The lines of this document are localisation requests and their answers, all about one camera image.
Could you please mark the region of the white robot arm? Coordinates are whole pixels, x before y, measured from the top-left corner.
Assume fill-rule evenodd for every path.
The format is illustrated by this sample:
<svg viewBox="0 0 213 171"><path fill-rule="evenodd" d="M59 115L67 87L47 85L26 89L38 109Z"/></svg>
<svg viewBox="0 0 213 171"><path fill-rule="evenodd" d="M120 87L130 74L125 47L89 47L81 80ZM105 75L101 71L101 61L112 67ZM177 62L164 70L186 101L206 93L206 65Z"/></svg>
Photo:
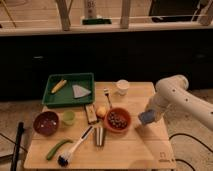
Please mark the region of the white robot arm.
<svg viewBox="0 0 213 171"><path fill-rule="evenodd" d="M158 122L170 104L182 107L204 126L213 131L213 104L187 91L189 81L184 75L160 79L155 84L155 94L149 99L145 111L138 115L142 125Z"/></svg>

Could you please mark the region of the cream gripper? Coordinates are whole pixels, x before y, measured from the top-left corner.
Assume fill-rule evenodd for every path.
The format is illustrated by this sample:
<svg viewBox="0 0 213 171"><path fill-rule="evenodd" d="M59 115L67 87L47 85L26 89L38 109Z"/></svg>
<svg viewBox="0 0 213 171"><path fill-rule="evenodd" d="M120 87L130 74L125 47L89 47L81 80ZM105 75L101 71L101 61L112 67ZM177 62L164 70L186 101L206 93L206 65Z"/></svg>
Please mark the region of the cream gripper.
<svg viewBox="0 0 213 171"><path fill-rule="evenodd" d="M145 107L145 111L147 110L154 110L155 111L155 122L158 122L164 115L165 110L167 109L167 100L163 97L161 97L159 94L155 94L154 96L152 96L146 107Z"/></svg>

